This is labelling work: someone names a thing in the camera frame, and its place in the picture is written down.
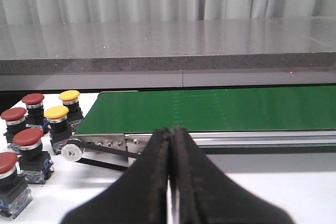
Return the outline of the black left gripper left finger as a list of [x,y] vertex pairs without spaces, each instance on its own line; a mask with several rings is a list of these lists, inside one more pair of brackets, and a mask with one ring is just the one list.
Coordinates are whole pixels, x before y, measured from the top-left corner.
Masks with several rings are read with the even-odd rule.
[[155,130],[123,175],[95,198],[68,212],[62,223],[166,223],[168,129]]

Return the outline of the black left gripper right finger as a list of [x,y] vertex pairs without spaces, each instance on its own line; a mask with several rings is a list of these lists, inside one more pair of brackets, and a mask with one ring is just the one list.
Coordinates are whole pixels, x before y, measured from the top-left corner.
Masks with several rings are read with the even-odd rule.
[[293,222],[284,210],[226,176],[185,128],[173,128],[170,148],[173,209],[179,223]]

